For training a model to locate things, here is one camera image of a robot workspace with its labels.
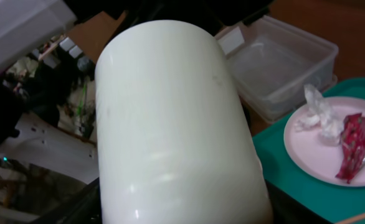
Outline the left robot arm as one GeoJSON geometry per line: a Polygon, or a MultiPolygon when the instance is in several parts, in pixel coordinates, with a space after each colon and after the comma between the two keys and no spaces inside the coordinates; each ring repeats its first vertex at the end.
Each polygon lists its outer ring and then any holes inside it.
{"type": "Polygon", "coordinates": [[[0,0],[0,72],[76,20],[64,1],[0,0]]]}

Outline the red snack wrapper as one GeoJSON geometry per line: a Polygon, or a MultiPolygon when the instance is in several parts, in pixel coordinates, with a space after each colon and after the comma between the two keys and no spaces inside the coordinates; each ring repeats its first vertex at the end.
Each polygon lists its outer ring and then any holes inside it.
{"type": "Polygon", "coordinates": [[[336,178],[350,184],[365,166],[365,116],[362,113],[345,117],[341,147],[343,161],[336,178]]]}

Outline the clear plastic wrap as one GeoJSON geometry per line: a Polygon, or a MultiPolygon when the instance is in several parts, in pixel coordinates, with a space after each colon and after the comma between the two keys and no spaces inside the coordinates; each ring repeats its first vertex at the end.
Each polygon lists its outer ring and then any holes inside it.
{"type": "Polygon", "coordinates": [[[294,122],[296,131],[309,131],[319,127],[320,140],[325,144],[337,146],[341,142],[344,123],[326,98],[313,85],[306,84],[304,93],[307,112],[294,122]]]}

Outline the white cup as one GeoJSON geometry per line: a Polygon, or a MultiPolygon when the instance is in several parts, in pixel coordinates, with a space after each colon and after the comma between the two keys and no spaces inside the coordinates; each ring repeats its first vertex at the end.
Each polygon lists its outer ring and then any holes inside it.
{"type": "Polygon", "coordinates": [[[224,53],[208,32],[151,21],[96,70],[103,223],[271,223],[273,211],[224,53]]]}

